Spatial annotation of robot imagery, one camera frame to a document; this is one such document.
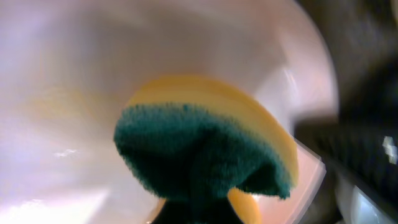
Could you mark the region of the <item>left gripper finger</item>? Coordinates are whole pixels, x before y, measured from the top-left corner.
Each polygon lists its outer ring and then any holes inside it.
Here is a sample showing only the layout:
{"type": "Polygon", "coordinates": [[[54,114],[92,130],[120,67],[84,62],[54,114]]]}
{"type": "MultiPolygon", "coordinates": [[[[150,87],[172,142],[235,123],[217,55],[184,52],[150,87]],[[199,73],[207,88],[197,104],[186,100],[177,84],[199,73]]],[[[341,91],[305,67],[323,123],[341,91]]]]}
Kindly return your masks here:
{"type": "Polygon", "coordinates": [[[243,224],[227,198],[194,212],[188,202],[166,201],[152,224],[243,224]]]}

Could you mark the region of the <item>white plate yellow stain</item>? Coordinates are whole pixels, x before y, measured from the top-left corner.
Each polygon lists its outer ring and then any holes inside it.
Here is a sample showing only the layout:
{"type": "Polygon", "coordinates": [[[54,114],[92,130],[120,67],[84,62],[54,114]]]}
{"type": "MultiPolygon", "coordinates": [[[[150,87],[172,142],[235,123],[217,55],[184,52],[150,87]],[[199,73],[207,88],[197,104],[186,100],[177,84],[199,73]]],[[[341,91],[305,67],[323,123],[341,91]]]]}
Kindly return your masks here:
{"type": "Polygon", "coordinates": [[[2,1],[1,222],[150,223],[160,201],[114,127],[142,84],[190,74],[287,131],[338,113],[327,47],[294,1],[2,1]]]}

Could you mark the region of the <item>green yellow sponge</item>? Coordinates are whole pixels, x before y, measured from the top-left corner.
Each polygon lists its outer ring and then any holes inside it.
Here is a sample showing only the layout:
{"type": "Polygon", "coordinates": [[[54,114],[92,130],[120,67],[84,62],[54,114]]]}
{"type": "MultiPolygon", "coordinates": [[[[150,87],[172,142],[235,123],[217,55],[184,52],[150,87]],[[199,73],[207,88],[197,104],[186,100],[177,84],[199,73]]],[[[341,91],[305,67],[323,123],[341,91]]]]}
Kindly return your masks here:
{"type": "Polygon", "coordinates": [[[256,100],[205,77],[163,77],[141,87],[114,131],[119,155],[159,199],[194,212],[227,198],[243,223],[260,223],[254,199],[286,199],[299,179],[297,145],[256,100]]]}

